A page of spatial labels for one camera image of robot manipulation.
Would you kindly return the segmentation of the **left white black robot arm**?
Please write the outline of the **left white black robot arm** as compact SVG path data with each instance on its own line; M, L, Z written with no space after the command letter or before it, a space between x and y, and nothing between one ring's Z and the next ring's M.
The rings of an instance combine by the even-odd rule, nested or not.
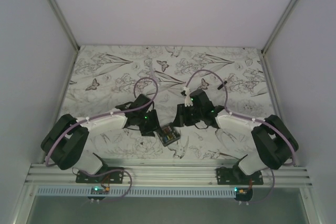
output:
M153 104L153 99L140 94L133 102L92 117L75 118L64 114L41 143L41 149L46 154L45 165L57 166L61 170L74 168L88 175L95 183L103 182L107 177L106 164L97 154L85 150L87 140L129 126L139 127L143 134L151 131L146 129L147 126L156 130L159 126L157 117L153 123L148 122L148 109Z

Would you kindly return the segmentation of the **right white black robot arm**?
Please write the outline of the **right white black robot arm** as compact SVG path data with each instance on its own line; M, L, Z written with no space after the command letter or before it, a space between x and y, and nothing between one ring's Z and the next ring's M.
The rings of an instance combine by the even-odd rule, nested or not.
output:
M202 89L190 91L185 87L182 95L184 102L177 105L174 126L203 122L207 127L237 131L253 139L256 150L244 155L229 170L236 183L245 184L255 172L278 170L288 159L295 158L299 145L278 116L252 118L224 105L214 106Z

